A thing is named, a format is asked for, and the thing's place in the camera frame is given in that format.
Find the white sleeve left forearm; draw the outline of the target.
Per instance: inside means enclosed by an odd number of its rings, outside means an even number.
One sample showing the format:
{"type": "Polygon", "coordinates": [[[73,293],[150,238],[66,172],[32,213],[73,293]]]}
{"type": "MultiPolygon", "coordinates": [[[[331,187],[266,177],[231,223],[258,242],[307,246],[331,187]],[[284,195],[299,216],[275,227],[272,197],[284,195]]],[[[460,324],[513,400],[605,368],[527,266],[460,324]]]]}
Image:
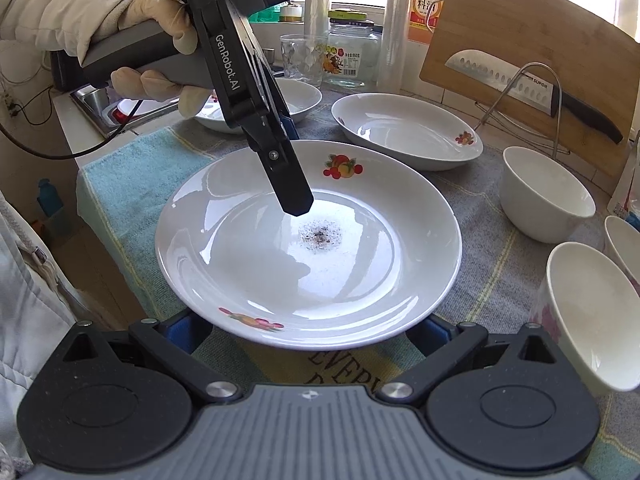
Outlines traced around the white sleeve left forearm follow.
{"type": "Polygon", "coordinates": [[[82,61],[94,38],[118,32],[133,1],[1,0],[1,39],[64,51],[82,61]]]}

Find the gloved left hand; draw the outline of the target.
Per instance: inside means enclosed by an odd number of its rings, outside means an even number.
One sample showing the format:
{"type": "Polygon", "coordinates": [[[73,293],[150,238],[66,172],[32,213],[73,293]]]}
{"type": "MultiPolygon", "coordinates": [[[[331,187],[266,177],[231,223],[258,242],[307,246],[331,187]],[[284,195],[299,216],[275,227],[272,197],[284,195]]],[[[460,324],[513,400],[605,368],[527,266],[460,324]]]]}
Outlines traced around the gloved left hand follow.
{"type": "Polygon", "coordinates": [[[132,0],[118,27],[81,63],[90,84],[110,84],[127,99],[177,98],[182,116],[198,114],[214,84],[186,8],[177,0],[132,0]]]}

